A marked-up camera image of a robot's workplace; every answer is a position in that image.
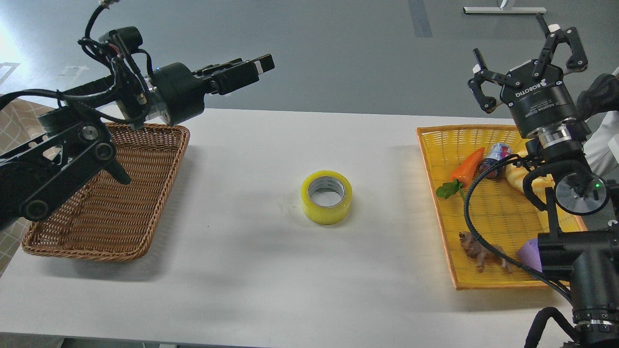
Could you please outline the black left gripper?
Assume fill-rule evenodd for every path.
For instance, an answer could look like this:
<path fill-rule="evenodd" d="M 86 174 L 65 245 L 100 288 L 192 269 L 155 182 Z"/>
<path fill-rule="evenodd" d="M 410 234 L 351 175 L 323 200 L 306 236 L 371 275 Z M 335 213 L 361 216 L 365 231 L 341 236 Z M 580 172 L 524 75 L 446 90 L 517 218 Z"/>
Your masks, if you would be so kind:
<path fill-rule="evenodd" d="M 162 116 L 169 126 L 176 126 L 200 115 L 205 108 L 205 95 L 226 95 L 259 81 L 259 75 L 275 69 L 271 54 L 254 59 L 236 58 L 220 64 L 209 64 L 190 71 L 175 62 L 153 71 L 153 85 L 165 105 Z M 210 76 L 210 81 L 199 77 Z"/>

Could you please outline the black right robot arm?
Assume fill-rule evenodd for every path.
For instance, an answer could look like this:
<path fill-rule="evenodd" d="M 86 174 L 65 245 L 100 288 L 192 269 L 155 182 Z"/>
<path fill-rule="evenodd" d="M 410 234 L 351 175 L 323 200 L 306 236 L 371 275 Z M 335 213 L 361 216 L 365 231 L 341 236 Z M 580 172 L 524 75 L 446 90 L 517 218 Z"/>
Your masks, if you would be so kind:
<path fill-rule="evenodd" d="M 525 347 L 535 348 L 549 319 L 554 319 L 577 348 L 618 346 L 618 223 L 596 231 L 564 232 L 559 212 L 590 216 L 612 203 L 618 211 L 618 183 L 604 180 L 588 165 L 583 145 L 590 134 L 587 117 L 579 112 L 564 85 L 569 73 L 588 67 L 577 29 L 551 29 L 543 14 L 536 14 L 545 36 L 538 58 L 507 73 L 489 70 L 479 49 L 474 49 L 478 71 L 468 81 L 478 105 L 491 113 L 508 106 L 528 154 L 513 154 L 484 170 L 464 199 L 464 220 L 475 242 L 502 260 L 526 271 L 557 291 L 571 306 L 568 321 L 555 307 L 537 313 Z M 486 96 L 484 82 L 501 86 L 500 101 Z M 523 192 L 540 212 L 546 212 L 548 232 L 537 236 L 540 270 L 514 260 L 492 246 L 474 227 L 469 214 L 474 189 L 491 171 L 514 164 L 524 167 Z"/>

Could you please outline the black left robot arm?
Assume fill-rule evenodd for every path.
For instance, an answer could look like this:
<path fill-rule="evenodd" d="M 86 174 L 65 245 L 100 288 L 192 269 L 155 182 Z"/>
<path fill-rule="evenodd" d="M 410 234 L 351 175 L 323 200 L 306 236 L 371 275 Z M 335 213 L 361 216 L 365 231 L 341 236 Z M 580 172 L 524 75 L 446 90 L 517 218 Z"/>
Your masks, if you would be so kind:
<path fill-rule="evenodd" d="M 110 75 L 75 88 L 60 91 L 24 89 L 1 97 L 6 108 L 22 96 L 55 99 L 58 107 L 40 115 L 42 135 L 12 148 L 1 156 L 1 227 L 20 218 L 37 222 L 48 218 L 100 171 L 118 183 L 131 182 L 117 161 L 111 140 L 111 122 L 137 131 L 146 121 L 159 117 L 176 126 L 204 111 L 207 94 L 226 95 L 259 81 L 271 71 L 270 54 L 244 60 L 211 64 L 195 71 L 173 64 L 154 69 L 146 55 L 146 74 L 133 55 L 146 54 L 136 27 L 113 29 L 95 40 L 91 29 L 104 9 L 102 0 L 78 41 L 82 50 L 110 71 Z"/>

